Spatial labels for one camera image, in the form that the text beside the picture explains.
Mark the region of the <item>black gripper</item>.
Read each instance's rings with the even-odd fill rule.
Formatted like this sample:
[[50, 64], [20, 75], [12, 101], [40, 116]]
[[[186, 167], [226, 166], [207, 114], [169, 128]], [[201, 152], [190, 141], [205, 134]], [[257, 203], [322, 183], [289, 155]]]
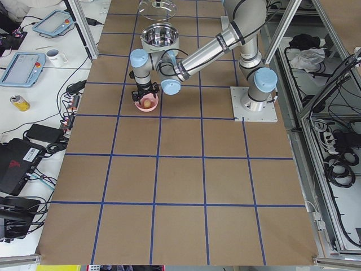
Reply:
[[134, 103], [139, 103], [141, 96], [152, 94], [154, 98], [157, 97], [157, 93], [160, 91], [159, 85], [151, 81], [150, 73], [146, 76], [137, 76], [134, 71], [129, 73], [130, 78], [134, 79], [137, 85], [137, 90], [131, 92], [131, 97]]

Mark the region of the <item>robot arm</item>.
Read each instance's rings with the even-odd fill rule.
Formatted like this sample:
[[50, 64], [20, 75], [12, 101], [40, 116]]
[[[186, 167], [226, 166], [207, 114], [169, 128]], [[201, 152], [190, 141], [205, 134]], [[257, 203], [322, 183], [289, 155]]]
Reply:
[[134, 103], [141, 103], [145, 95], [155, 95], [159, 90], [168, 95], [179, 93], [182, 82], [240, 47], [239, 67], [249, 84], [248, 92], [241, 97], [241, 105], [251, 112], [264, 109], [278, 81], [276, 73], [262, 63], [258, 47], [258, 33], [266, 24], [267, 2], [223, 1], [222, 4], [230, 21], [228, 27], [188, 57], [177, 62], [170, 49], [131, 52], [130, 77], [137, 84], [137, 90], [132, 92]]

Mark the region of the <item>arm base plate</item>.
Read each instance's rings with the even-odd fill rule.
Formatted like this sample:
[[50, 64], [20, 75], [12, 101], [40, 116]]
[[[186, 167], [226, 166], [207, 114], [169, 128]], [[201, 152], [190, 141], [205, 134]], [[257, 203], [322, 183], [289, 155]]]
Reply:
[[272, 94], [256, 102], [248, 95], [249, 87], [231, 86], [232, 109], [235, 121], [251, 123], [276, 123], [278, 121]]
[[221, 27], [222, 30], [225, 30], [228, 28], [229, 25], [229, 19], [227, 16], [221, 16]]

